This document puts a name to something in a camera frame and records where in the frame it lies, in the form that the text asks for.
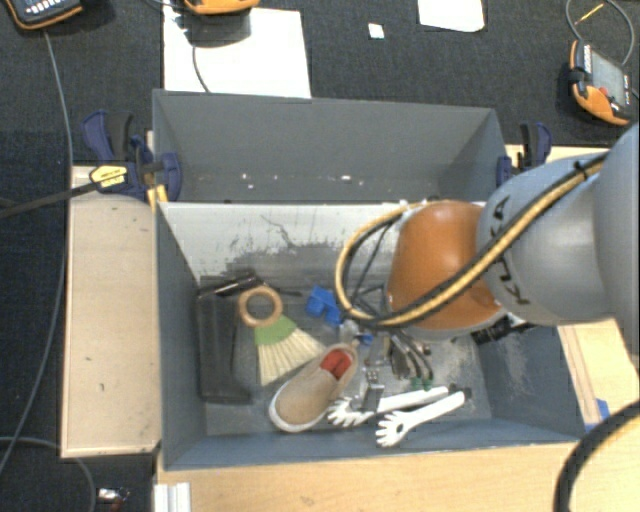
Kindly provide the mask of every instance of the blue plastic object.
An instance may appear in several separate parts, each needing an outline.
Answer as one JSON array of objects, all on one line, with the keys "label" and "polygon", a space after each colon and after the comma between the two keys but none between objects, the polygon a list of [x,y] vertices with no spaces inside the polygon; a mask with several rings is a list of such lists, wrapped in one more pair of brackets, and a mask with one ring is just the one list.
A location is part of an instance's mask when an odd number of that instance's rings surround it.
[{"label": "blue plastic object", "polygon": [[[606,420],[609,416],[611,416],[611,411],[609,410],[609,404],[606,400],[602,400],[601,398],[596,398],[596,405],[598,406],[598,411],[600,412],[600,418],[602,421]],[[585,425],[585,431],[589,432],[593,429],[597,423],[587,423]]]},{"label": "blue plastic object", "polygon": [[315,285],[307,299],[305,311],[309,316],[320,318],[329,325],[338,327],[342,323],[340,309],[331,290]]},{"label": "blue plastic object", "polygon": [[371,344],[373,343],[373,334],[370,334],[370,333],[359,334],[358,340],[363,345],[370,347]]}]

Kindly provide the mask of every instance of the white card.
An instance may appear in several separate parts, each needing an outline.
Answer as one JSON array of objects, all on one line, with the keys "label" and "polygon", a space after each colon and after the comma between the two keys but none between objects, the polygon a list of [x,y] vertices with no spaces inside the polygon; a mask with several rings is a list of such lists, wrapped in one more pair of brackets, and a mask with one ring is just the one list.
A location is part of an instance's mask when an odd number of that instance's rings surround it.
[{"label": "white card", "polygon": [[418,13],[422,25],[459,32],[484,28],[482,0],[418,0]]}]

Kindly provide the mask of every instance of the shoe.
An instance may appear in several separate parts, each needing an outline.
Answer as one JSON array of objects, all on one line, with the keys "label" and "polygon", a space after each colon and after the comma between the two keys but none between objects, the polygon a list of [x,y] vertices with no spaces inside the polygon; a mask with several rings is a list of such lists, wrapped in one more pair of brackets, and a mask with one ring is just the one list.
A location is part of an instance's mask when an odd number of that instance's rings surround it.
[{"label": "shoe", "polygon": [[357,367],[354,347],[344,343],[328,347],[282,385],[269,405],[269,418],[285,432],[310,429],[344,391]]}]

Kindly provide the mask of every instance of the gray bin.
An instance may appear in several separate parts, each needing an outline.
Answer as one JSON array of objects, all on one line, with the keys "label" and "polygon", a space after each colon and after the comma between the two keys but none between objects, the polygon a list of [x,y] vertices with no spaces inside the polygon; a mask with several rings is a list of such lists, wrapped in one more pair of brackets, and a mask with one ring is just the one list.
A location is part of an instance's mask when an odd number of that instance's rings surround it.
[{"label": "gray bin", "polygon": [[[234,373],[250,405],[198,396],[194,295],[202,278],[253,268],[286,296],[300,328],[329,344],[335,331],[305,315],[313,284],[331,287],[341,244],[391,206],[439,196],[484,200],[504,143],[490,109],[155,91],[154,146],[177,151],[179,203],[157,214],[162,448],[168,470],[277,464],[574,440],[584,423],[555,329],[476,346],[432,345],[435,384],[472,390],[454,414],[376,445],[375,422],[277,431],[266,416],[282,380],[257,383],[251,333],[236,332]],[[371,271],[384,280],[392,233]],[[370,247],[363,247],[366,258]],[[356,270],[362,261],[355,262]]]}]

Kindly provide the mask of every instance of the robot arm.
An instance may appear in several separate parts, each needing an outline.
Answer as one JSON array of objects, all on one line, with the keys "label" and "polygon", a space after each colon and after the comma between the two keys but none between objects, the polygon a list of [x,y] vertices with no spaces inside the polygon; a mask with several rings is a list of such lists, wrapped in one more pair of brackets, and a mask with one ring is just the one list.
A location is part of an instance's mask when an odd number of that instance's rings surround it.
[{"label": "robot arm", "polygon": [[[614,316],[638,368],[638,125],[606,155],[542,165],[471,206],[407,205],[356,232],[335,274],[347,316],[374,328],[417,325],[430,338],[474,332],[507,312],[540,325]],[[389,311],[358,310],[345,292],[350,259],[407,210],[417,213],[398,237]]]},{"label": "robot arm", "polygon": [[[477,246],[573,168],[574,159],[559,160],[507,181],[484,208]],[[638,368],[638,125],[606,154],[597,174],[537,219],[483,279],[506,310],[531,323],[613,316]]]}]

